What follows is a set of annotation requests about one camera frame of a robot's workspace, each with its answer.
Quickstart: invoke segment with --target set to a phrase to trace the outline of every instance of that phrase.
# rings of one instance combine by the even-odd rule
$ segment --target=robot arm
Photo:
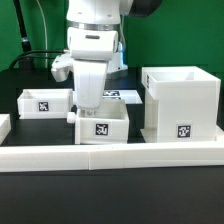
[[[69,53],[52,65],[56,81],[74,74],[76,105],[90,115],[100,105],[109,61],[118,48],[120,14],[146,17],[162,0],[69,0]]]

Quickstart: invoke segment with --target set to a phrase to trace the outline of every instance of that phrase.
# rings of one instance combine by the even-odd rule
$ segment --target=white cardboard box
[[[129,118],[124,100],[103,99],[94,117],[78,109],[75,144],[127,143]]]
[[[66,118],[72,89],[25,89],[17,100],[20,119]]]
[[[221,81],[197,67],[142,69],[146,142],[213,141]]]

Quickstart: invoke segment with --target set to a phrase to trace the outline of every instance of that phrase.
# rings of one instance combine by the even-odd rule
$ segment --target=open white box
[[[75,144],[127,143],[129,118],[124,100],[103,99],[94,117],[78,109]]]
[[[0,114],[0,145],[11,130],[9,114]]]
[[[142,69],[146,142],[213,141],[221,81],[197,67]]]
[[[72,89],[25,89],[17,100],[20,119],[66,118]]]

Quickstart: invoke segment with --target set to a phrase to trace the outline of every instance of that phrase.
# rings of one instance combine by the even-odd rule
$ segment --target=green background
[[[44,49],[44,29],[35,0],[20,0],[33,49]],[[67,0],[40,0],[49,49],[66,47]],[[196,65],[224,77],[224,1],[164,0],[146,19],[125,18],[130,67]],[[0,1],[0,70],[22,53],[12,0]]]

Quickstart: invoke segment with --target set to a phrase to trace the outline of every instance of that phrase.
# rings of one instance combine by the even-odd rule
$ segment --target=black surface
[[[58,86],[44,71],[32,75],[19,71],[0,73],[1,112],[10,109],[17,116],[14,103],[23,88],[70,85],[68,81]],[[118,79],[110,82],[113,87],[132,88],[138,85],[136,77],[129,77],[135,80],[132,84],[122,84]],[[221,124],[222,97],[220,105]],[[42,138],[41,133],[45,137],[39,144],[48,144],[49,139],[54,140],[53,144],[71,141],[72,127],[63,119],[57,124],[54,120],[44,121],[45,125],[35,121],[35,135],[30,132],[32,121],[13,120],[17,130],[10,133],[10,144],[21,144],[18,135],[25,136],[27,144],[38,144],[33,138]],[[54,131],[51,123],[57,126]],[[223,224],[224,167],[0,173],[0,223]]]
[[[142,85],[136,69],[108,76],[105,89],[137,89]],[[57,83],[47,70],[5,70],[0,73],[0,113],[10,113],[12,130],[2,146],[72,145],[74,125],[66,119],[20,120],[17,99],[23,89],[74,88],[73,77]],[[130,119],[128,143],[143,143],[140,129],[144,127],[144,105],[127,105]]]

